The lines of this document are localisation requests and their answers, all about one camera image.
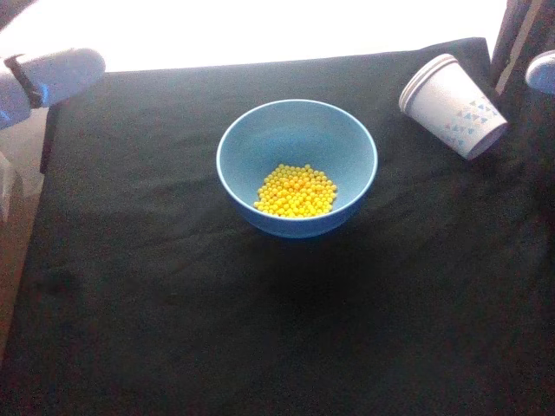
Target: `cup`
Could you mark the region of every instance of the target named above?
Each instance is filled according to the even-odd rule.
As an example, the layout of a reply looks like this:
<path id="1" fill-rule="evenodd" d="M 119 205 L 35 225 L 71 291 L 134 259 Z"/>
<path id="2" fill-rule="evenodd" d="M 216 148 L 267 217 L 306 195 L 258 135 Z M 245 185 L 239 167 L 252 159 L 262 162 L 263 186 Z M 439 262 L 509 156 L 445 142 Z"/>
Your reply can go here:
<path id="1" fill-rule="evenodd" d="M 508 127 L 449 54 L 435 57 L 413 76 L 401 93 L 399 108 L 469 160 L 485 152 Z"/>

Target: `bowl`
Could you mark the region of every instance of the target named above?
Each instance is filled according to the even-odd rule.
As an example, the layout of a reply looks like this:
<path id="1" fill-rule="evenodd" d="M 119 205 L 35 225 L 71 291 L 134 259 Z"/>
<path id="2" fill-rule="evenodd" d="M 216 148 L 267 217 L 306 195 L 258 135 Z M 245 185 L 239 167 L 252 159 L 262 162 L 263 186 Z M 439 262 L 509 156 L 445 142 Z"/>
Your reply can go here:
<path id="1" fill-rule="evenodd" d="M 310 164 L 337 185 L 327 214 L 281 218 L 253 207 L 258 189 L 279 164 Z M 239 213 L 275 236 L 306 238 L 324 234 L 361 206 L 378 166 L 377 151 L 362 123 L 341 108 L 318 101 L 274 101 L 236 119 L 219 142 L 219 179 Z"/>

